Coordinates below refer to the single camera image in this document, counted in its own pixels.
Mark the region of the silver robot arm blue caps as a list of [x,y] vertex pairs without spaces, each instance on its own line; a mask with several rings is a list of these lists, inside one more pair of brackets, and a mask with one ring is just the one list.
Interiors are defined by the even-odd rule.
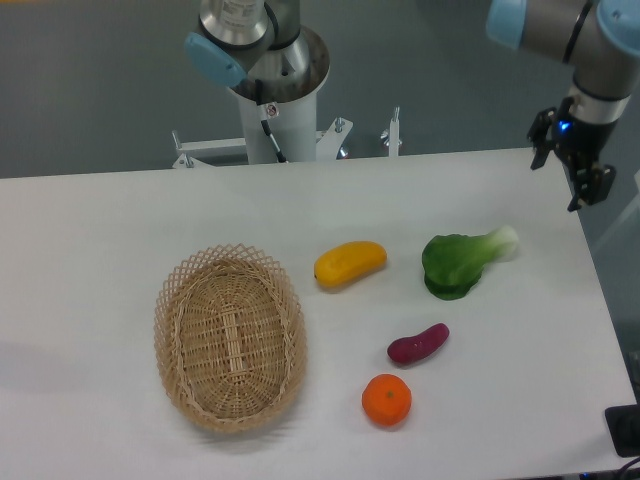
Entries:
[[[600,153],[639,82],[635,1],[495,1],[493,41],[570,65],[572,85],[558,107],[539,112],[527,138],[532,165],[549,156],[567,168],[569,207],[604,201],[615,169]],[[316,129],[316,98],[330,69],[324,41],[300,20],[296,1],[205,1],[184,42],[192,65],[237,99],[252,164],[332,161],[351,125]]]

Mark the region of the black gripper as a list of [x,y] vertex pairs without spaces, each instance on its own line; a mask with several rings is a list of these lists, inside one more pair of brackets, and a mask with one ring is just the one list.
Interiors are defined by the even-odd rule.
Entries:
[[[569,169],[573,186],[569,212],[605,201],[616,178],[614,166],[597,162],[618,121],[582,120],[573,113],[577,106],[576,97],[565,97],[558,110],[551,107],[538,112],[527,133],[533,149],[532,170],[542,168],[552,150]],[[553,141],[548,138],[552,125]]]

